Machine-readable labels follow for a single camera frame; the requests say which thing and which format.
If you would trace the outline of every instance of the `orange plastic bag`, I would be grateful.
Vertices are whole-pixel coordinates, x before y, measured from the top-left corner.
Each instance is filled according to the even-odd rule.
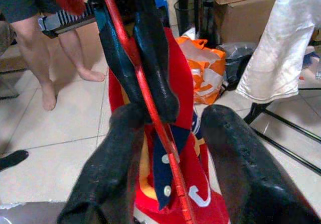
[[[213,104],[219,97],[225,71],[225,53],[205,47],[207,40],[176,39],[191,68],[194,102]]]

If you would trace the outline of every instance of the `white satin cloth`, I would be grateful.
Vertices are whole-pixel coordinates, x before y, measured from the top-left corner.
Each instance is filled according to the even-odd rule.
[[[321,0],[276,0],[237,93],[256,103],[298,94],[304,53],[320,24]]]

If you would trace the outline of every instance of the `white button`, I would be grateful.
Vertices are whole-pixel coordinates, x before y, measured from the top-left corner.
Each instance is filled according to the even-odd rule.
[[[164,195],[169,197],[171,195],[171,193],[172,193],[172,188],[169,185],[165,186]]]
[[[162,162],[164,164],[169,164],[170,163],[169,156],[168,155],[163,155],[162,156]]]

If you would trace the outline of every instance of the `red stick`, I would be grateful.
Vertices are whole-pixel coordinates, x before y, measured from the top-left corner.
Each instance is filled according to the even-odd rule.
[[[135,67],[138,84],[140,86],[142,95],[144,97],[148,112],[150,114],[153,125],[157,131],[157,134],[162,142],[168,156],[174,177],[174,183],[176,191],[182,206],[182,212],[187,224],[196,224],[192,204],[188,198],[187,188],[185,181],[179,167],[179,155],[176,149],[176,145],[173,139],[171,129],[168,124],[165,126],[161,122],[158,115],[152,94],[150,92],[143,68],[140,54],[137,44],[133,38],[129,38],[125,30],[124,24],[121,19],[121,15],[118,11],[117,5],[114,0],[105,0],[108,11],[111,15],[112,21],[115,25],[115,29],[126,54]]]

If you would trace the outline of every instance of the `bare leg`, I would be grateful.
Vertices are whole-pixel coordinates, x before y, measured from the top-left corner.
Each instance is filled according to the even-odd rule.
[[[21,54],[41,85],[43,108],[53,110],[56,97],[54,85],[49,78],[49,51],[39,31],[38,16],[12,23],[12,27],[17,34]]]
[[[75,65],[79,75],[83,79],[94,82],[102,82],[105,80],[103,73],[91,71],[85,67],[80,38],[76,30],[60,34],[59,41],[62,49]]]

